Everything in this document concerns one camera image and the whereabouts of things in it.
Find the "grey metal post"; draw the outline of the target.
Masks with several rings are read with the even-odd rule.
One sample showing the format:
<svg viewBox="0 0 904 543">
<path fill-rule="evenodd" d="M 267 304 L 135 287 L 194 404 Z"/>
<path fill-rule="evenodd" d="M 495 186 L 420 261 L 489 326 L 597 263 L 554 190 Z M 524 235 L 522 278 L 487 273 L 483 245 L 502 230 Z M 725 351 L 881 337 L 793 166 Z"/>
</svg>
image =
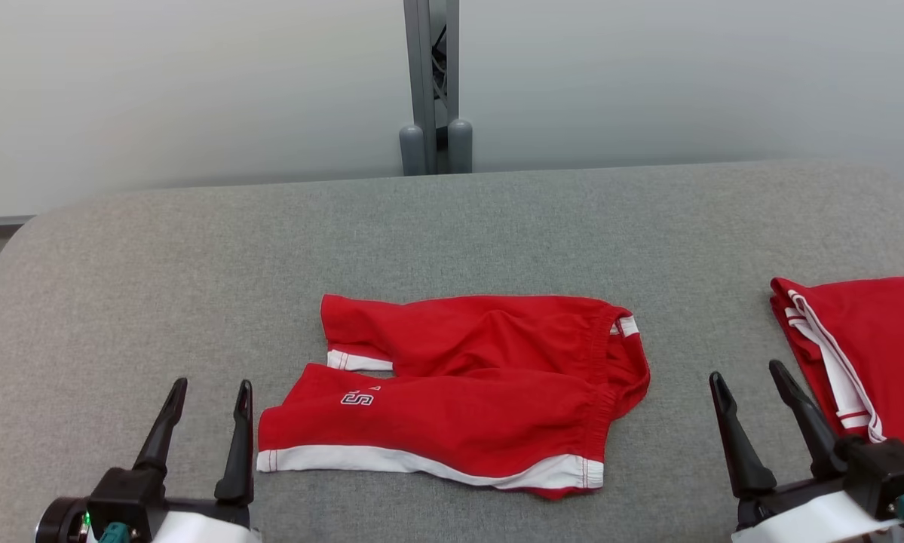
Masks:
<svg viewBox="0 0 904 543">
<path fill-rule="evenodd" d="M 440 38 L 431 37 L 430 0 L 403 0 L 410 72 L 413 122 L 400 128 L 401 167 L 406 176 L 438 173 L 439 128 L 435 123 L 434 96 L 445 104 L 448 170 L 473 172 L 473 126 L 461 117 L 461 0 L 444 0 L 446 22 L 446 89 L 434 81 L 432 48 Z"/>
</svg>

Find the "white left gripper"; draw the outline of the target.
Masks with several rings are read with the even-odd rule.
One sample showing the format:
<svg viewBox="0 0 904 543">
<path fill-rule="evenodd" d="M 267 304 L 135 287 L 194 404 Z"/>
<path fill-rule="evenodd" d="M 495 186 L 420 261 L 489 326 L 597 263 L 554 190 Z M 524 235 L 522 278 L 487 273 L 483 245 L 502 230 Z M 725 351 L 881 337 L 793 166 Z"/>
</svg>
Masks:
<svg viewBox="0 0 904 543">
<path fill-rule="evenodd" d="M 167 473 L 167 455 L 173 429 L 182 417 L 188 379 L 173 382 L 149 435 L 136 457 L 135 471 Z M 225 471 L 212 499 L 169 499 L 168 512 L 152 543 L 262 543 L 251 525 L 254 502 L 255 437 L 252 382 L 242 379 L 234 410 L 234 430 Z"/>
</svg>

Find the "red and white jersey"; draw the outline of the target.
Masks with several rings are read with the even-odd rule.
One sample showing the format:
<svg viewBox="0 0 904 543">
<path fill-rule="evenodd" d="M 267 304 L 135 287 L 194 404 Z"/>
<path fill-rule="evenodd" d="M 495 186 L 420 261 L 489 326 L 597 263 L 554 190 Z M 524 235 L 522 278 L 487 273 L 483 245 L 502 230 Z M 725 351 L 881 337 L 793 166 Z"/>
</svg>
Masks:
<svg viewBox="0 0 904 543">
<path fill-rule="evenodd" d="M 770 283 L 770 305 L 829 425 L 904 443 L 904 276 Z"/>
</svg>

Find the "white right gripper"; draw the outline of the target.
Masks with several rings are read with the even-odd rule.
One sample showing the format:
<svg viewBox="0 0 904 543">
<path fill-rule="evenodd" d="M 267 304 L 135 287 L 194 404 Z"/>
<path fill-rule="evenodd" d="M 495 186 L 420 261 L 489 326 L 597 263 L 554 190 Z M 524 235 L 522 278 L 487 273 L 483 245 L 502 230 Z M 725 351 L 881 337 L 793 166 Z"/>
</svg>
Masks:
<svg viewBox="0 0 904 543">
<path fill-rule="evenodd" d="M 770 375 L 806 443 L 813 477 L 843 477 L 847 463 L 835 454 L 838 435 L 820 408 L 779 360 L 770 360 Z M 879 520 L 858 505 L 841 481 L 807 479 L 776 488 L 739 422 L 737 402 L 719 372 L 709 387 L 726 458 L 732 495 L 741 499 L 731 543 L 901 543 L 895 517 Z"/>
</svg>

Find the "red shorts with white hem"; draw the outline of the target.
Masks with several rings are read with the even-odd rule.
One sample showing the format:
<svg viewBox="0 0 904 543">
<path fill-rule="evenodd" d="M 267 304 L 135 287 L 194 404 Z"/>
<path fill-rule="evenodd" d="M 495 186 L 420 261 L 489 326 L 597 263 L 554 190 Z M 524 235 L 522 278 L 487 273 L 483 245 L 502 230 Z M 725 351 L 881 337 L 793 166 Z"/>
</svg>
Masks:
<svg viewBox="0 0 904 543">
<path fill-rule="evenodd" d="M 324 362 L 263 410 L 261 472 L 424 472 L 560 499 L 603 488 L 651 371 L 624 307 L 575 296 L 397 305 L 328 293 Z"/>
</svg>

